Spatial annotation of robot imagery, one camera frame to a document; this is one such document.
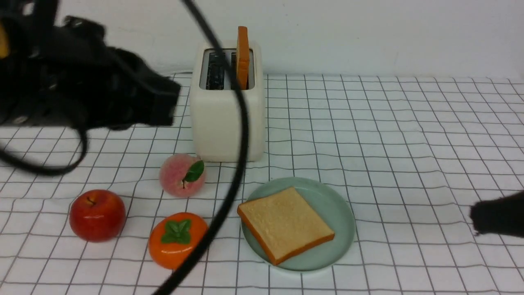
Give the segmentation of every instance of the persimmon calyx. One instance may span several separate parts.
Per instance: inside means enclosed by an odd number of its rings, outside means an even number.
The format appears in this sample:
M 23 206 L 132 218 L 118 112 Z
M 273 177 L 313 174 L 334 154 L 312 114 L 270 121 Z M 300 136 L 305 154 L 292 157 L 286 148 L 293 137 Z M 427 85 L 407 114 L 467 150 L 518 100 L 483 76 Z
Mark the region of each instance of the persimmon calyx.
M 190 228 L 190 219 L 184 219 L 180 222 L 169 220 L 166 222 L 165 226 L 166 233 L 162 236 L 160 242 L 162 244 L 189 244 L 191 242 L 191 234 L 189 233 Z

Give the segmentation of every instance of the black cable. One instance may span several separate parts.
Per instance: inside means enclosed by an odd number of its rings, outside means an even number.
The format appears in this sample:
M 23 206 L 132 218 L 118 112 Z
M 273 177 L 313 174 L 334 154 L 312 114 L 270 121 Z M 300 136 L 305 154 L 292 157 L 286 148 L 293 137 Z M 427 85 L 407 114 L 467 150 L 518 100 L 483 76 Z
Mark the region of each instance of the black cable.
M 89 150 L 89 139 L 88 139 L 87 129 L 84 127 L 83 123 L 80 122 L 80 120 L 77 118 L 75 114 L 61 107 L 62 105 L 59 103 L 61 98 L 59 97 L 59 95 L 54 93 L 54 96 L 55 96 L 55 99 L 51 99 L 49 100 L 49 102 L 53 104 L 54 109 L 61 111 L 65 115 L 65 117 L 67 117 L 72 128 L 75 129 L 79 135 L 82 150 L 80 152 L 80 156 L 78 157 L 78 159 L 73 164 L 68 165 L 68 166 L 45 167 L 44 166 L 45 163 L 43 163 L 41 166 L 41 165 L 37 165 L 36 163 L 33 163 L 32 161 L 27 161 L 27 160 L 24 161 L 13 155 L 10 155 L 9 153 L 6 152 L 7 146 L 4 146 L 4 147 L 0 147 L 0 160 L 1 161 L 4 161 L 5 163 L 13 167 L 17 169 L 21 169 L 28 173 L 39 174 L 39 175 L 44 175 L 44 176 L 58 176 L 58 175 L 65 175 L 75 170 L 76 167 L 78 167 L 78 165 L 84 160 Z
M 236 99 L 238 102 L 238 107 L 240 110 L 240 119 L 241 119 L 241 140 L 240 140 L 240 153 L 238 156 L 238 164 L 235 170 L 235 175 L 233 176 L 233 182 L 227 192 L 226 198 L 222 203 L 218 213 L 211 222 L 208 231 L 202 237 L 200 243 L 193 249 L 189 254 L 187 259 L 182 263 L 182 265 L 171 274 L 171 276 L 153 293 L 153 295 L 170 295 L 178 285 L 185 279 L 185 277 L 191 272 L 193 267 L 197 265 L 200 261 L 200 258 L 204 255 L 205 251 L 208 249 L 209 245 L 215 238 L 216 234 L 222 227 L 222 224 L 226 220 L 226 217 L 233 207 L 235 196 L 238 193 L 242 177 L 247 164 L 247 152 L 248 152 L 248 141 L 249 141 L 249 120 L 247 113 L 247 105 L 244 100 L 242 91 L 240 90 L 240 85 L 236 79 L 236 74 L 233 71 L 231 65 L 227 62 L 225 55 L 223 54 L 222 46 L 219 41 L 216 39 L 213 34 L 212 29 L 207 24 L 205 18 L 200 13 L 196 4 L 192 0 L 181 0 L 186 8 L 189 10 L 191 15 L 194 17 L 200 29 L 207 37 L 208 41 L 213 46 L 213 49 L 218 56 L 220 57 L 220 62 L 223 64 L 227 75 L 229 76 L 232 89 L 235 92 Z

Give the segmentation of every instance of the apple stem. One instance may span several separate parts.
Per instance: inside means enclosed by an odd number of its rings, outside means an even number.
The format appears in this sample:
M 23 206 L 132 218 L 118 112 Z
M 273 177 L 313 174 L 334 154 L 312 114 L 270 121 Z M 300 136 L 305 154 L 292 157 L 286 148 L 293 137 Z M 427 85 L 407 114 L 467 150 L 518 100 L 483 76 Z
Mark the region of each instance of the apple stem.
M 93 200 L 91 200 L 89 197 L 87 197 L 87 199 L 88 199 L 88 202 L 91 203 L 91 205 L 96 204 L 96 203 L 95 203 Z

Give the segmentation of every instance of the white wall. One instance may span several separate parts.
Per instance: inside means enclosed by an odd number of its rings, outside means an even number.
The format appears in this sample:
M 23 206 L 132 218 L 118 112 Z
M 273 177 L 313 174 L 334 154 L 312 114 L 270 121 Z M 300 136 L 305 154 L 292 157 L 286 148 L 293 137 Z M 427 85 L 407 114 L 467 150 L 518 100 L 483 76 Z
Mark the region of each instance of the white wall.
M 196 0 L 220 39 L 247 26 L 265 72 L 508 77 L 524 74 L 522 0 Z M 165 70 L 193 67 L 203 37 L 178 0 L 62 0 L 60 19 Z

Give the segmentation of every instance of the green leaf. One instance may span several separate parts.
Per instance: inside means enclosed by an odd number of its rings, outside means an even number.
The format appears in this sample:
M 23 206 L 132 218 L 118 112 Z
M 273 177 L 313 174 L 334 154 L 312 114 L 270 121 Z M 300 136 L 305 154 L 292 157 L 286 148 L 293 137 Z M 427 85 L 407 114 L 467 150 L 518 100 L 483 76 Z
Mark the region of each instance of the green leaf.
M 160 239 L 162 244 L 177 243 L 180 238 L 175 237 L 174 235 L 165 234 Z
M 182 181 L 195 182 L 200 178 L 200 176 L 202 176 L 202 173 L 204 173 L 204 161 L 196 161 L 191 165 L 191 167 L 189 167 L 189 170 Z
M 180 225 L 174 220 L 169 220 L 166 222 L 166 233 L 176 234 L 180 232 Z
M 190 219 L 184 219 L 184 220 L 182 220 L 181 222 L 178 223 L 178 226 L 179 226 L 179 229 L 180 229 L 181 233 L 189 231 L 189 229 L 191 228 L 191 220 Z
M 189 232 L 187 231 L 183 231 L 177 243 L 186 245 L 186 244 L 189 244 L 190 242 L 191 242 L 191 234 L 189 234 Z

